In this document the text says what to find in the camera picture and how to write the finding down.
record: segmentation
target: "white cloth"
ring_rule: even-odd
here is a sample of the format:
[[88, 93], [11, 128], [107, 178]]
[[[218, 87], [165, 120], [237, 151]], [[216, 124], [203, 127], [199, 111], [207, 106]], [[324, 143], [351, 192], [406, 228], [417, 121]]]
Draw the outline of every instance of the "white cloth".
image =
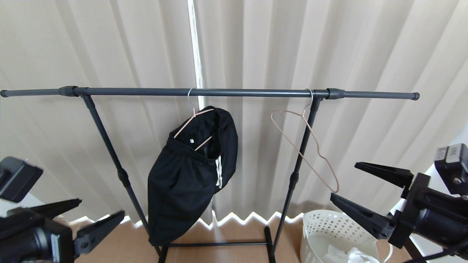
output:
[[380, 263], [357, 248], [351, 248], [348, 253], [345, 253], [332, 245], [328, 245], [328, 252], [322, 261], [324, 263]]

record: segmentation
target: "pink hanger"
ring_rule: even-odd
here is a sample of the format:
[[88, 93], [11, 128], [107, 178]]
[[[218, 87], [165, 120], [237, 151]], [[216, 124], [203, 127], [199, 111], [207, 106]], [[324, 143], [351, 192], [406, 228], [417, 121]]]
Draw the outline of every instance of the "pink hanger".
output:
[[[335, 171], [333, 170], [330, 162], [327, 160], [327, 158], [325, 158], [321, 153], [320, 153], [320, 147], [319, 147], [319, 142], [317, 140], [317, 137], [315, 136], [315, 133], [314, 131], [312, 130], [312, 127], [310, 127], [309, 123], [307, 122], [307, 119], [304, 117], [305, 113], [306, 113], [306, 109], [307, 107], [312, 103], [312, 99], [314, 97], [314, 95], [312, 94], [312, 91], [310, 89], [308, 89], [309, 92], [310, 92], [310, 102], [309, 104], [307, 104], [307, 106], [304, 108], [304, 111], [302, 112], [302, 115], [299, 114], [299, 113], [296, 113], [296, 112], [293, 112], [293, 111], [289, 111], [289, 110], [284, 110], [284, 111], [280, 111], [280, 110], [274, 110], [272, 113], [271, 113], [271, 120], [273, 121], [273, 123], [275, 124], [275, 126], [278, 128], [278, 130], [281, 132], [281, 134], [286, 138], [286, 140], [289, 141], [289, 143], [294, 147], [294, 149], [296, 150], [296, 152], [299, 153], [299, 155], [302, 157], [302, 159], [306, 162], [306, 164], [312, 169], [312, 171], [314, 171], [314, 173], [320, 178], [320, 180], [328, 187], [328, 189], [330, 189], [330, 191], [334, 192], [334, 193], [338, 193], [338, 191], [340, 190], [340, 184], [338, 182], [338, 178], [336, 177], [336, 174], [335, 174]], [[312, 134], [312, 136], [314, 137], [314, 140], [315, 140], [315, 143], [317, 144], [317, 153], [319, 154], [320, 158], [324, 159], [328, 166], [330, 167], [330, 170], [331, 170], [331, 173], [333, 174], [333, 177], [335, 178], [335, 181], [336, 181], [336, 190], [333, 190], [326, 182], [325, 180], [317, 173], [317, 171], [312, 167], [312, 165], [309, 163], [309, 161], [307, 161], [307, 159], [304, 157], [304, 155], [302, 153], [300, 153], [299, 149], [296, 147], [296, 145], [294, 145], [294, 143], [286, 136], [286, 134], [283, 132], [283, 130], [278, 126], [278, 124], [275, 122], [275, 120], [273, 119], [273, 113], [275, 112], [279, 112], [281, 115], [285, 114], [286, 112], [289, 112], [289, 113], [293, 113], [297, 116], [300, 116], [302, 118], [302, 120], [304, 120], [304, 122], [306, 123], [307, 125], [307, 128], [310, 130], [310, 133]]]
[[[180, 128], [180, 130], [174, 135], [174, 138], [177, 137], [177, 135], [179, 135], [179, 133], [193, 120], [193, 118], [195, 118], [196, 116], [200, 115], [200, 114], [204, 114], [208, 111], [212, 111], [213, 109], [209, 109], [209, 110], [204, 110], [204, 111], [201, 111], [199, 113], [195, 113], [195, 106], [193, 106], [192, 102], [190, 101], [190, 91], [192, 91], [194, 88], [191, 88], [187, 94], [187, 100], [189, 101], [190, 105], [192, 105], [192, 109], [193, 109], [193, 115], [192, 117], [190, 117], [190, 119], [182, 126], [182, 128]], [[203, 146], [207, 141], [209, 141], [211, 138], [213, 138], [213, 136], [210, 136], [208, 139], [206, 139], [202, 144], [200, 144], [196, 149], [200, 149], [201, 146]]]

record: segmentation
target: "sticker label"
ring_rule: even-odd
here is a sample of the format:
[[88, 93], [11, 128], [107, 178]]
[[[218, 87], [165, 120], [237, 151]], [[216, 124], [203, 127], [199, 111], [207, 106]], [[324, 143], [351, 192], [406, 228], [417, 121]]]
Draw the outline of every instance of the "sticker label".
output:
[[60, 262], [59, 237], [60, 235], [51, 234], [52, 257], [55, 263]]
[[447, 151], [447, 157], [445, 158], [445, 162], [446, 163], [459, 162], [460, 153], [461, 153], [461, 143], [449, 146], [448, 151]]
[[445, 154], [447, 153], [447, 148], [448, 147], [437, 149], [436, 157], [434, 158], [434, 161], [440, 161], [440, 160], [445, 159]]

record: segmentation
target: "black metal rack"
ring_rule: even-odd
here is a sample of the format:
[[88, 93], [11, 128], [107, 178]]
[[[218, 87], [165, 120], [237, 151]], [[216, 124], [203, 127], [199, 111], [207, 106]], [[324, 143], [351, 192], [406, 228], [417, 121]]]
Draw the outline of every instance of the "black metal rack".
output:
[[[39, 96], [39, 95], [62, 95], [69, 97], [82, 97], [91, 116], [96, 124], [96, 127], [104, 140], [104, 143], [109, 151], [109, 154], [117, 168], [117, 176], [122, 182], [122, 185], [127, 190], [127, 193], [132, 200], [138, 216], [143, 223], [144, 228], [149, 234], [148, 222], [138, 203], [138, 200], [133, 192], [128, 174], [120, 164], [117, 154], [112, 146], [112, 143], [107, 135], [106, 129], [102, 124], [101, 118], [96, 110], [92, 95], [140, 95], [140, 96], [187, 96], [191, 89], [189, 88], [81, 88], [76, 86], [66, 86], [57, 89], [29, 89], [29, 90], [2, 90], [2, 97], [14, 96]], [[237, 96], [237, 97], [310, 97], [309, 90], [291, 90], [291, 89], [194, 89], [190, 92], [191, 96]], [[310, 107], [310, 113], [307, 122], [312, 127], [315, 115], [317, 114], [320, 102], [323, 99], [335, 100], [341, 98], [384, 98], [384, 99], [406, 99], [417, 100], [419, 93], [397, 93], [397, 92], [368, 92], [368, 91], [345, 91], [336, 88], [328, 88], [323, 90], [312, 90], [313, 100]], [[307, 142], [310, 136], [308, 128], [304, 131], [304, 136], [300, 145], [300, 152], [304, 154]], [[214, 246], [239, 246], [239, 245], [266, 245], [268, 259], [270, 263], [276, 263], [275, 251], [278, 246], [279, 236], [286, 218], [286, 212], [293, 196], [294, 188], [299, 179], [299, 168], [302, 163], [302, 157], [298, 154], [294, 171], [289, 180], [289, 189], [286, 195], [285, 204], [281, 213], [276, 237], [273, 242], [271, 238], [270, 228], [265, 227], [265, 241], [261, 242], [219, 242], [219, 243], [190, 243], [190, 244], [173, 244], [162, 246], [162, 249], [155, 247], [159, 255], [159, 263], [166, 261], [168, 249], [172, 247], [214, 247]]]

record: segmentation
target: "beige curtain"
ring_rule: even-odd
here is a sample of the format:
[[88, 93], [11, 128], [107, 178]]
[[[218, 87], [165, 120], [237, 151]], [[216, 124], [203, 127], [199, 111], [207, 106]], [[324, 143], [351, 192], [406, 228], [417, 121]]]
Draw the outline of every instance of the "beige curtain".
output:
[[[400, 190], [353, 168], [357, 161], [424, 172], [435, 149], [467, 121], [468, 2], [195, 1], [202, 88], [341, 88], [419, 92], [414, 101], [323, 101], [314, 131], [340, 179], [340, 195], [385, 213]], [[197, 86], [186, 1], [0, 2], [0, 87]], [[184, 97], [95, 97], [143, 206], [146, 177], [170, 130], [190, 116]], [[301, 112], [303, 98], [207, 97], [240, 137], [238, 166], [216, 195], [221, 219], [281, 211], [297, 154], [270, 120]], [[0, 154], [44, 168], [32, 193], [83, 199], [69, 219], [125, 209], [137, 219], [79, 98], [1, 99]], [[300, 145], [304, 124], [276, 116]], [[333, 185], [312, 139], [306, 157]], [[289, 216], [329, 207], [330, 191], [304, 163]], [[203, 216], [211, 220], [211, 209]]]

